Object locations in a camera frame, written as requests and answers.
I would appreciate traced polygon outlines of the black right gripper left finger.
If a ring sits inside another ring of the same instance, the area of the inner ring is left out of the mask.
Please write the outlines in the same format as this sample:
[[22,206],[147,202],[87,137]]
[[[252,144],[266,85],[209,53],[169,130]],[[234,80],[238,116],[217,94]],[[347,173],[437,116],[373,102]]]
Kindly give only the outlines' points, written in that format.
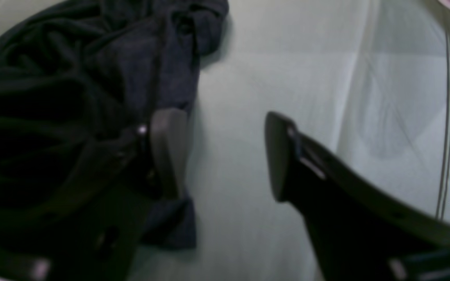
[[156,110],[88,144],[44,201],[0,207],[0,281],[124,281],[155,200],[184,195],[187,116]]

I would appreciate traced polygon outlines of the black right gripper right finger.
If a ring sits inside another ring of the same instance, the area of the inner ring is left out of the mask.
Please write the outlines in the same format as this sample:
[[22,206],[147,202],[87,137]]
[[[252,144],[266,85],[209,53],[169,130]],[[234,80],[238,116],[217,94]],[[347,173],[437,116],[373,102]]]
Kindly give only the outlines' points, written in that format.
[[326,281],[450,281],[450,224],[363,180],[293,120],[265,119],[273,197],[302,216]]

